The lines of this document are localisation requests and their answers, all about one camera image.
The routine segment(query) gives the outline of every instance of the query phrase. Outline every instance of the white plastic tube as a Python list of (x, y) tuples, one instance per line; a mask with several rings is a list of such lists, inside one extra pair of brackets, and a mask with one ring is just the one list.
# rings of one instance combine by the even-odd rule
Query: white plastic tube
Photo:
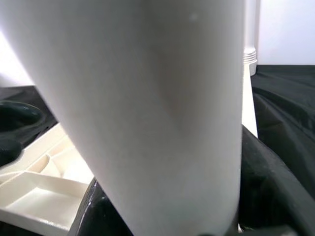
[(223, 235), (242, 0), (1, 0), (5, 35), (135, 236)]

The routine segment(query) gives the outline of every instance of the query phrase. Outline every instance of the black cloth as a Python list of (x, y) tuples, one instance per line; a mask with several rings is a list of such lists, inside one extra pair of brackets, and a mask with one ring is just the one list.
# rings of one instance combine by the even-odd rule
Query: black cloth
[(315, 66), (259, 65), (252, 89), (259, 139), (315, 198)]

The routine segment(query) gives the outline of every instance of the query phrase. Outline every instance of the white cylinder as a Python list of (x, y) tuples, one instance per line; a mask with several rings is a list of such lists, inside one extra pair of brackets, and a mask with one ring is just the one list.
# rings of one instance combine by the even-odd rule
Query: white cylinder
[(245, 0), (245, 36), (244, 36), (244, 64), (250, 68), (250, 75), (256, 73), (257, 52), (256, 39), (256, 0)]
[(240, 187), (242, 0), (2, 0), (0, 22), (135, 236), (226, 232)]

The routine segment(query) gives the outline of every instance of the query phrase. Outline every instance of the black fabric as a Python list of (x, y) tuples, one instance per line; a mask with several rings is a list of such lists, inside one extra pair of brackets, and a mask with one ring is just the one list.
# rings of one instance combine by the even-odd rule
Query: black fabric
[(315, 66), (260, 65), (252, 89), (259, 139), (315, 198)]
[(284, 162), (243, 127), (239, 222), (246, 228), (289, 225), (315, 236), (315, 201)]

